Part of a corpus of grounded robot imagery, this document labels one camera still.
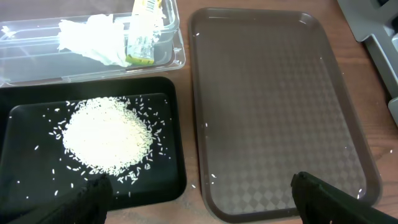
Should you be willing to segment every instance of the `plastic tray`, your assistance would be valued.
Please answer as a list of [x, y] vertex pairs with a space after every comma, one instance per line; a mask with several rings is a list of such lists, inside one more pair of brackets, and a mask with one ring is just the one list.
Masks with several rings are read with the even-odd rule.
[[201, 9], [190, 21], [202, 196], [230, 223], [298, 215], [309, 172], [368, 205], [380, 178], [320, 23], [302, 12]]
[[[146, 108], [150, 106], [152, 110], [145, 109], [150, 116], [141, 119], [149, 119], [152, 124], [157, 121], [158, 127], [154, 126], [154, 131], [162, 128], [162, 146], [158, 146], [157, 141], [151, 146], [154, 160], [150, 163], [151, 168], [144, 170], [145, 161], [139, 164], [141, 174], [133, 185], [131, 181], [122, 184], [117, 181], [117, 177], [109, 177], [114, 190], [111, 209], [165, 202], [182, 194], [187, 180], [177, 99], [170, 80], [154, 77], [2, 88], [0, 223], [50, 202], [56, 190], [58, 196], [67, 194], [71, 190], [70, 183], [79, 187], [84, 183], [84, 177], [96, 177], [89, 175], [88, 171], [80, 175], [85, 167], [65, 155], [62, 141], [56, 140], [48, 132], [52, 131], [52, 127], [58, 121], [70, 118], [73, 110], [71, 108], [67, 111], [66, 100], [73, 102], [104, 96], [126, 96], [131, 99], [132, 107], [138, 106], [137, 110], [139, 105], [134, 103], [135, 99], [142, 98]], [[55, 108], [60, 108], [60, 112], [55, 113]], [[155, 111], [159, 112], [158, 116], [152, 115]], [[165, 125], [161, 125], [161, 120], [165, 121]], [[160, 147], [163, 147], [166, 156], [159, 154]], [[82, 169], [76, 172], [67, 169], [66, 166], [81, 166]]]
[[0, 86], [37, 80], [48, 83], [48, 79], [54, 78], [66, 82], [96, 80], [183, 67], [185, 52], [175, 0], [162, 1], [166, 18], [164, 27], [159, 29], [161, 36], [154, 49], [153, 65], [105, 66], [67, 49], [59, 51], [57, 35], [61, 19], [84, 23], [93, 14], [114, 14], [115, 21], [124, 23], [127, 42], [133, 5], [134, 1], [127, 0], [2, 1], [0, 8], [7, 10], [0, 15], [0, 29], [6, 27], [7, 32], [0, 31]]

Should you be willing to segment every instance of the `clear plastic container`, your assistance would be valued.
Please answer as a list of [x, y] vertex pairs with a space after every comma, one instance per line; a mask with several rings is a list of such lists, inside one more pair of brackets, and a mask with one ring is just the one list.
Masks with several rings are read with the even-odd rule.
[[99, 61], [59, 51], [59, 23], [62, 19], [85, 23], [94, 14], [113, 14], [130, 29], [134, 1], [128, 0], [2, 0], [0, 2], [0, 86], [79, 82], [101, 78], [160, 72], [181, 68], [185, 52], [174, 0], [162, 0], [164, 26], [154, 46], [154, 64], [104, 65]]

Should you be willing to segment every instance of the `rice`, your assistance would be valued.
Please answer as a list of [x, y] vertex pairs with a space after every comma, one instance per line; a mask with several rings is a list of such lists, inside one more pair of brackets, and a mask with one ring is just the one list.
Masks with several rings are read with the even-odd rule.
[[127, 102], [95, 98], [77, 106], [62, 130], [62, 141], [69, 153], [93, 168], [90, 174], [118, 176], [148, 155], [152, 133], [134, 110], [127, 109]]

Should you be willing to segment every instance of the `diamond pattern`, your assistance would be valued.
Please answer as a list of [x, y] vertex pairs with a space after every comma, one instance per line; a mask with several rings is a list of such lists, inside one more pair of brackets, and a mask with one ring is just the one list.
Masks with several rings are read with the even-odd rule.
[[340, 74], [326, 69], [310, 26], [274, 22], [195, 25], [210, 194], [230, 215], [294, 208], [300, 171], [354, 197], [366, 191], [330, 79]]

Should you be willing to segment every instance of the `gray object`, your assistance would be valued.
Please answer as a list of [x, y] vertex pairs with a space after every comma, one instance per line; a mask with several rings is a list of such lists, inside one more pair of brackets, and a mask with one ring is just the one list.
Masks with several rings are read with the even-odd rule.
[[381, 186], [320, 23], [301, 12], [201, 9], [190, 22], [201, 189], [226, 222], [298, 215], [307, 171], [364, 203]]
[[398, 34], [392, 21], [398, 1], [380, 5], [376, 0], [338, 0], [356, 41], [364, 42], [393, 100], [390, 112], [398, 124]]

